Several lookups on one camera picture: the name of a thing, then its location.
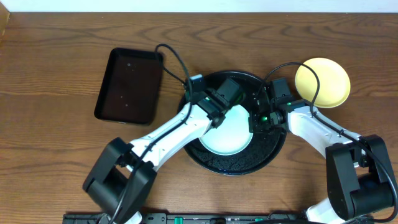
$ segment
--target white background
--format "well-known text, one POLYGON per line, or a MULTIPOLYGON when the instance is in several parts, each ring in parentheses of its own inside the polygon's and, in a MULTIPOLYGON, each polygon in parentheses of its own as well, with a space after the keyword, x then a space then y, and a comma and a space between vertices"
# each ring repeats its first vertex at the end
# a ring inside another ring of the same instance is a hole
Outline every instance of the white background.
POLYGON ((10 12, 398 12, 398 0, 0 0, 10 12))

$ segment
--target wooden tabletop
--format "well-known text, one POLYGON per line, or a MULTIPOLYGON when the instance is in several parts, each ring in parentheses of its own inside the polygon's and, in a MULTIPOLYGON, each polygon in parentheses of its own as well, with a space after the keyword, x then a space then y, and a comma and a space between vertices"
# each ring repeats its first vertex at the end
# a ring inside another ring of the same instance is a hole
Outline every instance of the wooden tabletop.
MULTIPOLYGON (((139 138, 175 115, 183 89, 168 75, 148 127, 93 115, 110 51, 174 47, 191 74, 237 69, 260 77, 285 62, 338 62, 351 80, 341 106, 322 113, 378 134, 398 171, 397 14, 12 13, 0 53, 1 223, 61 223, 99 212, 81 185, 105 145, 139 138)), ((166 66, 183 77, 167 52, 166 66)), ((284 68, 294 88, 297 67, 284 68)), ((147 208, 170 213, 302 210, 327 197, 325 160, 290 134, 265 168, 212 173, 179 151, 160 169, 147 208)), ((391 209, 377 213, 386 217, 391 209)))

